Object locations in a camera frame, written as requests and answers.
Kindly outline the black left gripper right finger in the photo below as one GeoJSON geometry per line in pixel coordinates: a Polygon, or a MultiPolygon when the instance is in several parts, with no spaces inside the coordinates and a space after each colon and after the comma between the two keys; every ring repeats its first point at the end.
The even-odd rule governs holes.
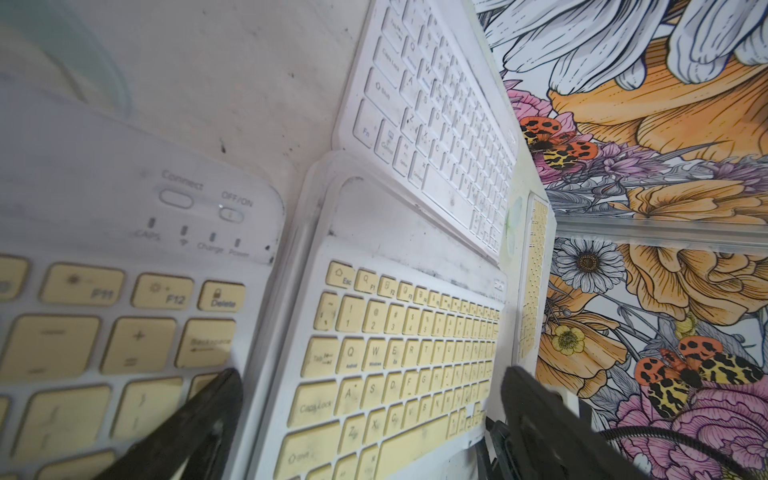
{"type": "Polygon", "coordinates": [[[646,479],[519,366],[506,369],[500,387],[515,479],[646,479]]]}

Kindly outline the green keyboard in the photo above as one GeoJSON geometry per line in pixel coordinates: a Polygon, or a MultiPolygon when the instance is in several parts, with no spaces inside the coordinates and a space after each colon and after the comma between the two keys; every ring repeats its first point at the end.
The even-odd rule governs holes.
{"type": "Polygon", "coordinates": [[[291,322],[329,186],[349,168],[342,150],[326,153],[307,172],[298,204],[278,244],[251,352],[242,370],[243,407],[225,477],[251,479],[257,457],[273,423],[274,398],[280,394],[282,357],[291,349],[291,322]]]}

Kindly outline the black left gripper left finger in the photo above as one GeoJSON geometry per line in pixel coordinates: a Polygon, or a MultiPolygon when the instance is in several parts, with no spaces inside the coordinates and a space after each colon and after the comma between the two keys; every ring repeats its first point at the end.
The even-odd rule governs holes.
{"type": "Polygon", "coordinates": [[[221,479],[243,404],[240,373],[220,372],[99,479],[221,479]]]}

